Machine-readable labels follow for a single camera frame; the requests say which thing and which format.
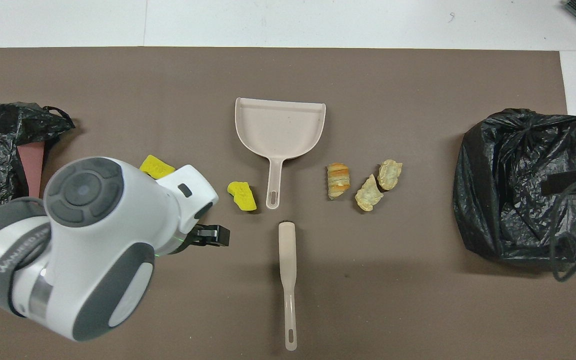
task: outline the dustpan handle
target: dustpan handle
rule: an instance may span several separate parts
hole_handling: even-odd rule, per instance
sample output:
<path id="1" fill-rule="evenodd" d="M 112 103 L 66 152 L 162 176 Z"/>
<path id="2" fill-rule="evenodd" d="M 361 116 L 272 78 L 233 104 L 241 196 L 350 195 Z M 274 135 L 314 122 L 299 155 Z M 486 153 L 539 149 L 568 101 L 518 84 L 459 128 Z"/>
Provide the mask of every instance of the dustpan handle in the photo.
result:
<path id="1" fill-rule="evenodd" d="M 268 191 L 265 194 L 265 207 L 277 209 L 279 207 L 279 188 L 282 184 L 283 159 L 269 159 L 270 171 L 268 173 Z"/>

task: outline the pink cloth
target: pink cloth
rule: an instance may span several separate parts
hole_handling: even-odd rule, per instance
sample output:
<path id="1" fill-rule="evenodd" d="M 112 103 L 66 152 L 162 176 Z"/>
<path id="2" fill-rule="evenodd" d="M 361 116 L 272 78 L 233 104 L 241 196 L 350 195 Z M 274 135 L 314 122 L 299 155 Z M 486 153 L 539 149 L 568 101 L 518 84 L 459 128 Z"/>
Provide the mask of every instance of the pink cloth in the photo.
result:
<path id="1" fill-rule="evenodd" d="M 42 183 L 42 163 L 44 161 L 44 142 L 33 142 L 17 147 L 23 172 L 28 182 L 28 195 L 39 198 Z"/>

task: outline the trash bag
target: trash bag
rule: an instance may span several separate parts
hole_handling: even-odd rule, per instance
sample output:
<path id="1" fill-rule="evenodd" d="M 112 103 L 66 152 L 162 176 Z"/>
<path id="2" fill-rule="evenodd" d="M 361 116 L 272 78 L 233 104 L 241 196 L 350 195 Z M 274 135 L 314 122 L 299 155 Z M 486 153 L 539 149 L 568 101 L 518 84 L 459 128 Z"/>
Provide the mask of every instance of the trash bag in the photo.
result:
<path id="1" fill-rule="evenodd" d="M 0 205 L 28 196 L 28 183 L 17 146 L 46 142 L 50 147 L 60 134 L 74 127 L 70 116 L 56 107 L 22 102 L 0 104 Z"/>
<path id="2" fill-rule="evenodd" d="M 556 196 L 542 195 L 540 183 L 572 170 L 576 116 L 505 109 L 475 125 L 463 137 L 452 192 L 466 249 L 508 264 L 569 269 L 576 263 L 576 194 L 553 221 Z M 557 239 L 552 259 L 547 235 Z"/>

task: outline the bread piece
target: bread piece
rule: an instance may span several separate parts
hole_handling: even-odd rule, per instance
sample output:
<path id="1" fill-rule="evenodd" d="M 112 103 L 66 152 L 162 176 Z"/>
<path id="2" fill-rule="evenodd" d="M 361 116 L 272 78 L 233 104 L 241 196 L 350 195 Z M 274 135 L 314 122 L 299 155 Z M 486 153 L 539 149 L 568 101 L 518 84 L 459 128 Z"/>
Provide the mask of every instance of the bread piece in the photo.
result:
<path id="1" fill-rule="evenodd" d="M 350 188 L 350 172 L 348 166 L 341 162 L 333 162 L 327 166 L 328 197 L 335 200 Z"/>
<path id="2" fill-rule="evenodd" d="M 387 159 L 381 163 L 379 166 L 379 186 L 385 191 L 389 191 L 394 188 L 399 181 L 399 177 L 402 174 L 402 167 L 404 164 L 402 162 L 397 162 L 392 159 Z"/>
<path id="3" fill-rule="evenodd" d="M 357 191 L 354 200 L 357 201 L 357 205 L 359 205 L 364 212 L 370 212 L 373 210 L 373 205 L 379 203 L 379 200 L 383 197 L 384 194 L 380 193 L 379 189 L 377 189 L 375 176 L 371 173 L 366 182 L 361 185 L 361 189 Z"/>

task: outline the black cable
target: black cable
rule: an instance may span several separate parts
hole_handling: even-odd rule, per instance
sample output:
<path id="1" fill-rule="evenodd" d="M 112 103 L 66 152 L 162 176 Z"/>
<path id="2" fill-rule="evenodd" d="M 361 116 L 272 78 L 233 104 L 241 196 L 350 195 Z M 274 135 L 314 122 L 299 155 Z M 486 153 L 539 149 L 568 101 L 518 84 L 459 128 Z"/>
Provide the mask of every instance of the black cable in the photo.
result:
<path id="1" fill-rule="evenodd" d="M 552 268 L 552 275 L 554 276 L 554 278 L 559 281 L 559 282 L 564 282 L 566 280 L 568 280 L 571 276 L 573 276 L 576 273 L 576 262 L 574 263 L 574 265 L 567 269 L 567 271 L 565 271 L 563 276 L 560 276 L 560 272 L 558 271 L 558 267 L 557 267 L 557 262 L 556 262 L 556 246 L 558 243 L 558 239 L 557 237 L 555 237 L 555 230 L 556 230 L 556 226 L 555 224 L 557 224 L 557 221 L 559 218 L 561 218 L 562 214 L 563 214 L 563 201 L 564 199 L 567 200 L 568 196 L 570 194 L 572 194 L 574 191 L 576 191 L 576 181 L 573 182 L 572 184 L 568 185 L 568 187 L 566 187 L 566 189 L 564 189 L 564 191 L 562 191 L 560 194 L 558 194 L 557 198 L 555 199 L 555 203 L 554 203 L 554 207 L 553 207 L 553 212 L 550 215 L 550 228 L 548 229 L 548 231 L 546 232 L 546 235 L 544 236 L 544 239 L 548 240 L 550 242 L 550 266 Z"/>

